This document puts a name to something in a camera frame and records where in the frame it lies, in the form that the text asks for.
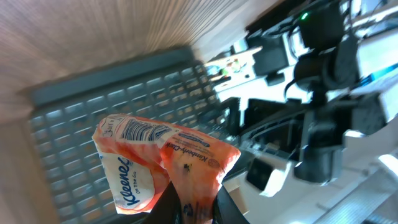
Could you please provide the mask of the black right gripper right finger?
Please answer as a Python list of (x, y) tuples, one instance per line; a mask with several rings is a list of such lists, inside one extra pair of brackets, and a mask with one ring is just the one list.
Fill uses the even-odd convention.
[(249, 224), (224, 186), (213, 202), (213, 224)]

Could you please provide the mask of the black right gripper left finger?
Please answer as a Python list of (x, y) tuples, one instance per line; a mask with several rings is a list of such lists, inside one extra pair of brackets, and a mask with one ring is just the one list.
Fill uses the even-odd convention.
[(173, 183), (169, 183), (149, 214), (149, 224), (181, 224), (181, 204)]

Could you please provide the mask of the red Kleenex tissue pack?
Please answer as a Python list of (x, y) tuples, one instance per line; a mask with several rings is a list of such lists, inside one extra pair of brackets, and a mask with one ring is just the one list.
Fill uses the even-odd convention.
[(184, 223), (210, 223), (213, 201), (241, 153), (212, 136), (128, 114), (99, 122), (92, 139), (118, 214), (150, 212), (169, 184)]

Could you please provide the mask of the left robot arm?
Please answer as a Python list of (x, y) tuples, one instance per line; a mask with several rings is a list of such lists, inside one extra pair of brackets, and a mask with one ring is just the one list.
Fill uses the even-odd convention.
[(291, 28), (309, 51), (298, 58), (292, 83), (312, 97), (308, 103), (249, 100), (238, 135), (241, 146), (294, 162), (294, 176), (312, 184), (340, 176), (347, 132), (369, 136), (388, 122), (379, 93), (351, 94), (361, 81), (359, 41), (344, 25), (350, 14), (339, 1), (315, 1), (294, 16)]

